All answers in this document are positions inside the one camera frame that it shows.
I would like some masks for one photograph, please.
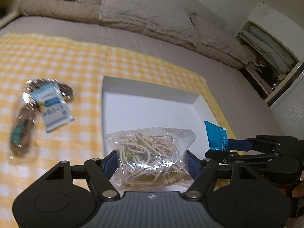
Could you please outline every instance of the logo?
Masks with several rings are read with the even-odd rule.
[[[151,194],[151,195],[148,195],[148,198],[150,198],[151,200],[155,199],[157,196],[155,194]]]

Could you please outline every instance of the teal tag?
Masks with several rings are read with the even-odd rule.
[[[14,131],[12,132],[11,141],[16,145],[20,143],[23,128],[24,123],[21,122],[15,127]]]

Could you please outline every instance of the metal screw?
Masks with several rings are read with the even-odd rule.
[[[201,196],[201,193],[196,190],[190,190],[186,193],[186,196],[191,199],[197,199]]]
[[[114,198],[118,193],[115,190],[106,190],[102,192],[103,197]]]

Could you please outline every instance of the blue packet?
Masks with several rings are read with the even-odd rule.
[[[211,150],[229,151],[226,129],[204,121]]]

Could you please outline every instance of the bundled cord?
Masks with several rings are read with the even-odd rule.
[[[171,136],[124,136],[119,139],[118,153],[122,180],[132,188],[169,186],[191,179]]]

